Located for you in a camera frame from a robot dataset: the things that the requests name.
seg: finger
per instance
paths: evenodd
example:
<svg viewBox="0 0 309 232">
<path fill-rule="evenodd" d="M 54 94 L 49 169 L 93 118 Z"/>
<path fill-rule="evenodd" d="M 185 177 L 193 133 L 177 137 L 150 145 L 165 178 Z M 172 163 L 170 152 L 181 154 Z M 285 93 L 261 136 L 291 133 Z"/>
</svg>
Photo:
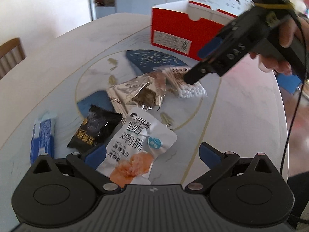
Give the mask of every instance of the finger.
<svg viewBox="0 0 309 232">
<path fill-rule="evenodd" d="M 257 53 L 255 53 L 255 52 L 249 52 L 249 55 L 250 55 L 251 59 L 255 59 L 256 56 L 257 56 Z"/>
<path fill-rule="evenodd" d="M 279 67 L 278 61 L 273 57 L 264 57 L 260 55 L 260 62 L 262 62 L 267 69 L 277 70 Z"/>
<path fill-rule="evenodd" d="M 304 18 L 299 18 L 300 24 L 302 26 L 302 30 L 304 32 L 305 36 L 305 41 L 307 43 L 307 50 L 309 49 L 308 47 L 308 42 L 309 42 L 309 23 L 304 19 Z M 302 34 L 300 33 L 300 30 L 297 28 L 295 32 L 295 36 L 303 43 L 302 39 Z"/>
<path fill-rule="evenodd" d="M 292 18 L 280 25 L 279 42 L 282 47 L 288 48 L 291 45 L 296 30 L 297 26 Z"/>
<path fill-rule="evenodd" d="M 292 75 L 292 67 L 287 61 L 280 61 L 278 63 L 277 72 L 283 73 L 285 75 Z"/>
</svg>

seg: black snack package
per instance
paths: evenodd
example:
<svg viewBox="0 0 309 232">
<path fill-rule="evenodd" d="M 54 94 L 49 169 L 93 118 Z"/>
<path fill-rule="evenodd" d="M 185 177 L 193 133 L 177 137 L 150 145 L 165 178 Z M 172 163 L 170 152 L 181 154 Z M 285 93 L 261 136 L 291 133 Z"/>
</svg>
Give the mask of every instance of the black snack package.
<svg viewBox="0 0 309 232">
<path fill-rule="evenodd" d="M 103 143 L 121 120 L 121 114 L 91 105 L 88 116 L 72 137 L 68 147 L 76 148 L 81 153 L 88 151 L 98 143 Z"/>
</svg>

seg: chicken sausage package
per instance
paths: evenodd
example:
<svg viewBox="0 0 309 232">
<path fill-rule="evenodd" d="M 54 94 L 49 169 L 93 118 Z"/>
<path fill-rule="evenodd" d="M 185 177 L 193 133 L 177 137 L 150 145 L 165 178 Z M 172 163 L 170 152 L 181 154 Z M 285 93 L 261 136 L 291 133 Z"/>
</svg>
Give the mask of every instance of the chicken sausage package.
<svg viewBox="0 0 309 232">
<path fill-rule="evenodd" d="M 148 176 L 154 160 L 176 139 L 176 133 L 166 125 L 145 110 L 134 107 L 107 145 L 106 159 L 96 170 L 120 187 L 150 184 Z"/>
</svg>

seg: chair backrest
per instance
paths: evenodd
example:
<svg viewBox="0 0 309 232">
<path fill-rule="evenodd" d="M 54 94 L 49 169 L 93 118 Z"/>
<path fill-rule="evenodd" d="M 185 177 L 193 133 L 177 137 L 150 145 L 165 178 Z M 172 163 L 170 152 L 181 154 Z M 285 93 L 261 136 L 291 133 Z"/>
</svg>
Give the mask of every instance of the chair backrest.
<svg viewBox="0 0 309 232">
<path fill-rule="evenodd" d="M 26 58 L 19 38 L 0 46 L 0 79 Z"/>
</svg>

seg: red box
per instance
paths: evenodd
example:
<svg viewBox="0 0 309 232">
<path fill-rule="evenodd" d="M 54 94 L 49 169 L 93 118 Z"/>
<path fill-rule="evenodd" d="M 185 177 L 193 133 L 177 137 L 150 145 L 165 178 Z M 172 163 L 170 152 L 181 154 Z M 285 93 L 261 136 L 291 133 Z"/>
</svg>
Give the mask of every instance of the red box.
<svg viewBox="0 0 309 232">
<path fill-rule="evenodd" d="M 236 16 L 193 1 L 177 1 L 152 8 L 151 43 L 200 60 L 197 52 Z"/>
</svg>

